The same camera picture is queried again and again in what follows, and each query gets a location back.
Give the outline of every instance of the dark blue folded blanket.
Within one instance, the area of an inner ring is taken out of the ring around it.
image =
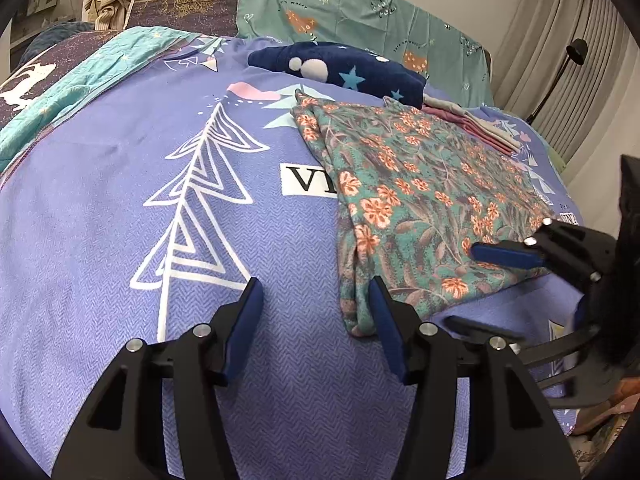
[[[270,46],[249,54],[249,65],[286,72],[422,107],[426,79],[386,57],[329,41]]]

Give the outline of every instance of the teal fabric with orange print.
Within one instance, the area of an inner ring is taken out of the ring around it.
[[[240,38],[348,44],[402,63],[463,107],[494,102],[481,45],[406,0],[238,0],[236,22]]]
[[[523,240],[553,216],[508,158],[390,98],[367,107],[296,97],[300,133],[338,190],[340,307],[353,335],[375,333],[366,294],[377,274],[426,319],[542,272],[468,256],[474,242]]]

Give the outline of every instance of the pink folded cloth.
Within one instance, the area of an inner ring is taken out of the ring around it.
[[[457,124],[458,126],[462,127],[462,129],[465,130],[469,135],[477,137],[485,144],[488,144],[492,148],[495,148],[505,155],[511,155],[511,153],[514,152],[512,146],[508,145],[507,143],[501,142],[501,139],[496,139],[495,137],[490,136],[485,131],[483,131],[482,128],[480,128],[475,122],[471,121],[465,116],[456,115],[441,108],[431,108],[427,105],[422,106],[422,111],[427,114],[435,115],[436,117],[448,121],[449,123]]]

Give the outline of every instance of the orange print patch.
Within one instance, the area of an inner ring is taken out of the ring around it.
[[[408,50],[404,53],[403,64],[409,70],[413,70],[418,73],[426,72],[429,67],[427,58],[416,56],[413,52],[409,52]]]
[[[289,23],[293,25],[297,32],[311,32],[316,28],[316,20],[313,18],[302,18],[297,15],[293,10],[286,11]]]

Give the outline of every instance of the green floral fabric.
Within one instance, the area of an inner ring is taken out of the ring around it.
[[[338,190],[340,307],[371,335],[369,280],[422,319],[541,272],[474,262],[477,241],[523,240],[553,213],[528,173],[455,124],[385,98],[385,107],[296,93],[292,114]]]

